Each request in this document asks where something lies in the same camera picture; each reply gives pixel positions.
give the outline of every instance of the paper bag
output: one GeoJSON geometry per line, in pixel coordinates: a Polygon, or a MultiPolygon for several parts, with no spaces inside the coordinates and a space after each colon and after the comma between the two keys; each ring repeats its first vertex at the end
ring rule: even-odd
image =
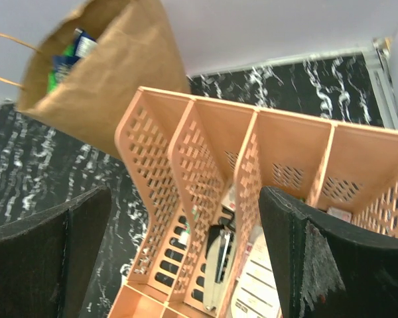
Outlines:
{"type": "Polygon", "coordinates": [[[116,158],[115,129],[140,85],[190,91],[159,0],[90,0],[35,50],[22,84],[0,78],[21,87],[17,110],[116,158]],[[76,28],[98,45],[46,95],[52,56],[72,43],[76,28]]]}

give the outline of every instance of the snack package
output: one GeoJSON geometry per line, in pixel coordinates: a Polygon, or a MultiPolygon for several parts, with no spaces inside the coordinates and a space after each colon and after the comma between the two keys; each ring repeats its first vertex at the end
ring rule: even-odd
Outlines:
{"type": "Polygon", "coordinates": [[[70,73],[72,66],[74,66],[79,59],[80,58],[77,56],[53,56],[53,74],[56,85],[65,79],[65,77],[70,73]]]}
{"type": "Polygon", "coordinates": [[[47,93],[50,93],[69,74],[72,66],[80,59],[86,57],[97,43],[80,28],[74,31],[74,43],[69,45],[61,56],[53,57],[53,70],[48,75],[47,93]]]}
{"type": "Polygon", "coordinates": [[[85,58],[98,45],[84,30],[77,29],[79,35],[74,41],[74,56],[85,58]]]}

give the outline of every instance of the black marble surface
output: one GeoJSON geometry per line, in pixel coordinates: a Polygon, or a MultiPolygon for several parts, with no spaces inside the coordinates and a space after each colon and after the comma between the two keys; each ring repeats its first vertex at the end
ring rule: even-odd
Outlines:
{"type": "MultiPolygon", "coordinates": [[[[191,85],[196,95],[382,125],[360,55],[199,76],[191,85]]],[[[146,233],[147,212],[120,161],[2,106],[0,225],[99,184],[112,190],[113,210],[81,317],[106,317],[146,233]]]]}

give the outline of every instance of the marble countertop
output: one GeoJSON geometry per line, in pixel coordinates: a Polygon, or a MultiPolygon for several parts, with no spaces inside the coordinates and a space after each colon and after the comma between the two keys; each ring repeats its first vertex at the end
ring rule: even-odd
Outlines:
{"type": "MultiPolygon", "coordinates": [[[[360,55],[204,75],[190,83],[196,95],[383,125],[360,55]]],[[[147,212],[119,160],[16,113],[13,105],[0,108],[0,225],[100,184],[112,190],[113,210],[81,317],[106,317],[147,231],[147,212]]]]}

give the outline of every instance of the green package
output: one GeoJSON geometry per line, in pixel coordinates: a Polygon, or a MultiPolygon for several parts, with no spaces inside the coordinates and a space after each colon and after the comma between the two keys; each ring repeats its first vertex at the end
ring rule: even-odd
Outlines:
{"type": "MultiPolygon", "coordinates": [[[[69,45],[65,51],[62,53],[63,56],[74,56],[74,45],[69,45]]],[[[58,82],[56,81],[56,74],[54,71],[51,71],[48,74],[48,84],[47,84],[47,93],[50,93],[53,89],[58,86],[58,82]]]]}

